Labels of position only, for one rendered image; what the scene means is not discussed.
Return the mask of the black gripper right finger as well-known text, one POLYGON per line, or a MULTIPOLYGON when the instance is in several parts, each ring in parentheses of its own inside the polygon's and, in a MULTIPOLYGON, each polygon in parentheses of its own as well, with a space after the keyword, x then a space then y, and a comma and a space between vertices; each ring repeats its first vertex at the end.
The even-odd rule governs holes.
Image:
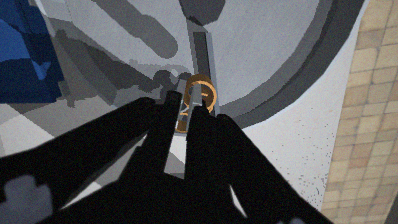
POLYGON ((201 84, 193 86, 186 131, 184 181, 194 181, 194 224, 244 224, 231 188, 251 224, 334 224, 295 191, 231 117, 209 114, 201 84))

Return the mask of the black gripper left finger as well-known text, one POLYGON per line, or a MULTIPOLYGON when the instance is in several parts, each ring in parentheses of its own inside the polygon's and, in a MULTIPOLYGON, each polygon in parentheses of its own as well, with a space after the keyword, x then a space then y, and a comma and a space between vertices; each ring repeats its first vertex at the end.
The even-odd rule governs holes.
POLYGON ((88 224, 147 224, 187 80, 164 104, 138 98, 32 149, 0 157, 0 224, 36 224, 61 210, 143 137, 88 224), (139 126, 138 126, 139 125, 139 126))

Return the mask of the blue crate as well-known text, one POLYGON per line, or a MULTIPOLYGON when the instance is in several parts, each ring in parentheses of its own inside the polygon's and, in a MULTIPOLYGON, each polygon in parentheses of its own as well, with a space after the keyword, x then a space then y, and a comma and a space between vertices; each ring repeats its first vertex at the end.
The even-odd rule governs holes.
POLYGON ((36 1, 0 0, 0 104, 54 103, 70 94, 36 1))

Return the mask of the bronze bushing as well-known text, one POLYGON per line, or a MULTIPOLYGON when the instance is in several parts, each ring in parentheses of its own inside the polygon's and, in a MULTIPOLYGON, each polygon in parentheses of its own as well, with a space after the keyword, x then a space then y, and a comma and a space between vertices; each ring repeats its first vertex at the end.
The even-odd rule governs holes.
MULTIPOLYGON (((210 93, 210 90, 205 88, 205 87, 201 87, 201 93, 204 96, 208 96, 208 94, 210 93)), ((213 106, 214 107, 214 106, 213 106)), ((213 110, 213 107, 211 109, 209 109, 209 113, 213 110)))
MULTIPOLYGON (((180 113, 180 115, 187 115, 188 116, 188 109, 185 112, 180 113)), ((180 133, 186 133, 188 131, 186 131, 186 124, 187 121, 178 121, 178 125, 177 125, 177 129, 175 128, 176 131, 180 132, 180 133)))
POLYGON ((188 90, 194 84, 205 84, 211 88, 208 96, 203 98, 203 100, 206 102, 206 108, 208 110, 211 109, 216 102, 216 98, 217 98, 216 90, 215 90, 214 85, 213 85, 212 81, 210 80, 210 78, 203 74, 195 74, 195 75, 192 75, 190 78, 188 78, 187 83, 186 83, 185 93, 184 93, 185 105, 189 109, 189 102, 190 102, 191 96, 189 95, 188 90))

